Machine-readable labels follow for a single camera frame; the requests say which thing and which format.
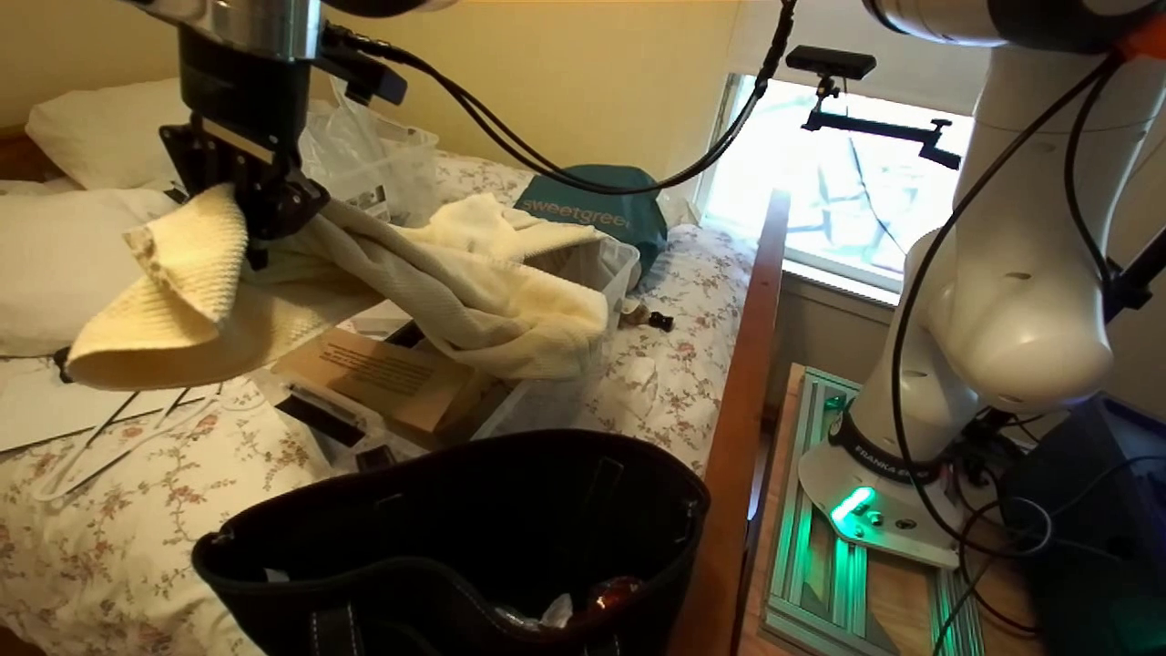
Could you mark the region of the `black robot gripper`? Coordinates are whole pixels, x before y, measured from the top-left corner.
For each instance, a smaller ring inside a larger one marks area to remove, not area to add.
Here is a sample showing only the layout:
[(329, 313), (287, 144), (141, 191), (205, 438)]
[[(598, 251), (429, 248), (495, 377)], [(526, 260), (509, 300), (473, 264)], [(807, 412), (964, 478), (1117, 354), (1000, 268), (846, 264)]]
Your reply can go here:
[(180, 93), (188, 126), (166, 126), (161, 144), (191, 198), (231, 185), (250, 230), (250, 268), (269, 264), (267, 248), (302, 230), (329, 191), (302, 171), (307, 62), (243, 56), (209, 36), (180, 34)]

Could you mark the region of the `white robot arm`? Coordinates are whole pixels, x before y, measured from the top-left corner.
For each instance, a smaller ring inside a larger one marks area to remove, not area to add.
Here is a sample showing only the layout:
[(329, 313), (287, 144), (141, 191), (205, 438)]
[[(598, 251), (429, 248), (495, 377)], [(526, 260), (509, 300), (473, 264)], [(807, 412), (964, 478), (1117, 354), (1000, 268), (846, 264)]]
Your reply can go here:
[(1105, 245), (1163, 109), (1166, 0), (865, 0), (987, 77), (948, 222), (909, 251), (892, 335), (835, 438), (797, 460), (837, 535), (948, 551), (944, 466), (980, 410), (1045, 412), (1112, 369)]

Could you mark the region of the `robot base platform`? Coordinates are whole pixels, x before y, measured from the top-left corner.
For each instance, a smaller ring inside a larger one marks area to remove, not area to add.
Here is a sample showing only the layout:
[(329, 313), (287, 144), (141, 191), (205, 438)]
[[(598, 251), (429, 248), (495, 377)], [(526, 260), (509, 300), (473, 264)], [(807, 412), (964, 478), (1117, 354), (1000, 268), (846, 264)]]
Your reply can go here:
[(987, 616), (950, 565), (904, 562), (876, 546), (876, 506), (861, 485), (819, 512), (797, 460), (819, 447), (856, 396), (851, 379), (796, 365), (765, 485), (765, 546), (751, 579), (749, 627), (772, 656), (1044, 656), (1033, 633)]

